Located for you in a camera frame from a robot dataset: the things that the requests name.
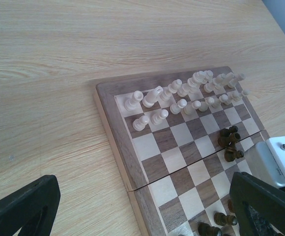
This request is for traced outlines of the wooden chess board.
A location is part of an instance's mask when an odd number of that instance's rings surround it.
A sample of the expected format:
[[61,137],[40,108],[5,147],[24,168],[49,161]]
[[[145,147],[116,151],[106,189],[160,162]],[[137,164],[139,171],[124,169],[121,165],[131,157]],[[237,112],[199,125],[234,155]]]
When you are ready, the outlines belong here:
[[[216,85],[223,82],[218,74],[232,72],[222,66],[131,75],[123,80],[110,78],[96,85],[94,99],[143,236],[197,236],[200,222],[220,228],[225,236],[240,236],[239,224],[219,226],[214,214],[235,216],[230,185],[235,172],[252,175],[245,156],[232,162],[225,160],[225,148],[217,142],[220,130],[205,135],[198,128],[177,132],[165,128],[134,137],[115,100],[117,95],[140,89],[148,91],[143,104],[151,107],[165,83],[181,77],[188,85],[199,84],[205,75],[192,81],[193,74],[206,70],[213,72]],[[236,147],[244,154],[257,142],[270,138],[248,95],[246,99],[257,127],[251,134],[238,129],[241,140]],[[133,128],[141,131],[149,122],[158,125],[168,115],[165,109],[152,118],[143,115],[134,120]]]

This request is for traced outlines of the dark chess piece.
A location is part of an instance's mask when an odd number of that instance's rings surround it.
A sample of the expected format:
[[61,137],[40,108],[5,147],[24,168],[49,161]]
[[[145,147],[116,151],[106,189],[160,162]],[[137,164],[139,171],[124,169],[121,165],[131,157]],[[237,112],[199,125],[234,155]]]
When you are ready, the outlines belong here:
[[236,216],[225,215],[222,212],[217,212],[214,214],[214,221],[219,226],[225,226],[225,225],[235,226],[238,224]]
[[198,232],[200,236],[222,236],[223,233],[220,228],[210,226],[207,223],[200,222],[198,225]]

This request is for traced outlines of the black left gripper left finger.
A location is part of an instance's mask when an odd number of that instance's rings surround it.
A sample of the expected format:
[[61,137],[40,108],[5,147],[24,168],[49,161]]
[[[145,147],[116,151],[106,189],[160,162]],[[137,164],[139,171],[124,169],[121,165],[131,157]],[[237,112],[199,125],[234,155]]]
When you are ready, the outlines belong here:
[[0,200],[0,236],[49,236],[60,202],[55,175],[44,175]]

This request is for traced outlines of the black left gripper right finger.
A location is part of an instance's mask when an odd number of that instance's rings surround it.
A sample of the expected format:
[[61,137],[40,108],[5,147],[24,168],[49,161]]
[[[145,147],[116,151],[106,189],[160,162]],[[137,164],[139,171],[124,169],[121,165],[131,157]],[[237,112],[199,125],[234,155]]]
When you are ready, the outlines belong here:
[[242,236],[285,235],[285,187],[276,188],[246,172],[235,172],[230,199]]

